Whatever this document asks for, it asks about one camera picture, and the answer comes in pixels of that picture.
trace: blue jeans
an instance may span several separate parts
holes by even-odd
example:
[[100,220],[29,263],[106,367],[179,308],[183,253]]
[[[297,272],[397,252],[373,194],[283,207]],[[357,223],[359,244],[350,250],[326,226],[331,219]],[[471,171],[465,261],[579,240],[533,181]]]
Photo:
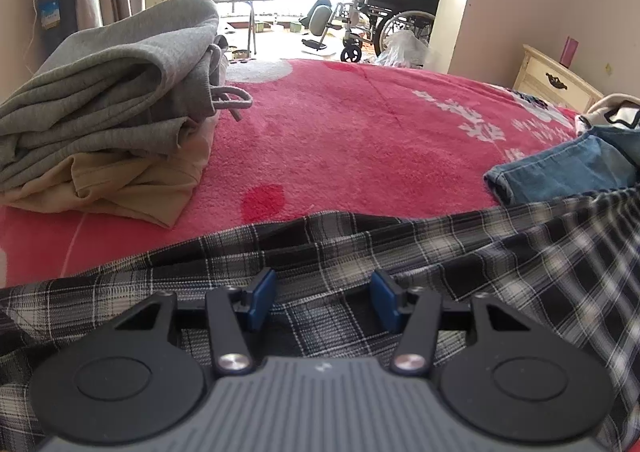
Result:
[[484,181],[503,205],[545,201],[638,181],[640,132],[593,127],[579,138],[496,165]]

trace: pink blanket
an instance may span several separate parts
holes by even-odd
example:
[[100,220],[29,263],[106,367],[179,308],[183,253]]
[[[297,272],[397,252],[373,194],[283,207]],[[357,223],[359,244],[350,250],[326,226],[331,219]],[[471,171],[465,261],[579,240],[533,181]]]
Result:
[[71,275],[232,226],[320,210],[426,218],[495,205],[493,165],[569,140],[573,115],[459,77],[323,61],[232,64],[254,106],[224,114],[172,230],[0,208],[0,286]]

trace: white plastic bag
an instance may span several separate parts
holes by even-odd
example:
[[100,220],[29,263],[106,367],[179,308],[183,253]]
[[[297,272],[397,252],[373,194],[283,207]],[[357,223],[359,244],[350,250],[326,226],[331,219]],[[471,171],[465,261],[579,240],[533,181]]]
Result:
[[413,32],[402,29],[388,38],[386,49],[374,60],[378,66],[423,67],[429,55],[429,47],[415,37]]

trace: gray drawstring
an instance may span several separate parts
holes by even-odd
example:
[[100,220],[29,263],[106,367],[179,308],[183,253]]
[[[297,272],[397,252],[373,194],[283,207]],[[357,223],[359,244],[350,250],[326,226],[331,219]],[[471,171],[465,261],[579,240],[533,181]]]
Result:
[[[210,92],[211,99],[214,101],[214,107],[216,109],[229,109],[229,112],[231,112],[236,122],[242,120],[238,109],[248,109],[254,104],[253,97],[244,89],[238,87],[210,86]],[[227,93],[229,95],[239,96],[241,100],[232,100],[227,96]]]

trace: white and black garment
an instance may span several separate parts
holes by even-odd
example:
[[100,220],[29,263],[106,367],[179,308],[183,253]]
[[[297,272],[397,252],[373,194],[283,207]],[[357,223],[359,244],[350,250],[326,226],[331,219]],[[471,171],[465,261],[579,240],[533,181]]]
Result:
[[[249,225],[126,258],[82,275],[0,291],[0,449],[43,437],[28,399],[48,356],[158,289],[198,299],[278,273],[276,303],[255,349],[267,355],[378,356],[398,343],[370,306],[375,268],[398,283],[463,300],[488,292],[551,326],[605,364],[616,399],[598,435],[626,450],[640,435],[640,188],[402,220],[325,212]],[[441,363],[464,347],[441,334]],[[209,360],[205,330],[182,346]]]
[[578,135],[597,126],[640,131],[640,98],[622,93],[605,96],[575,117]]

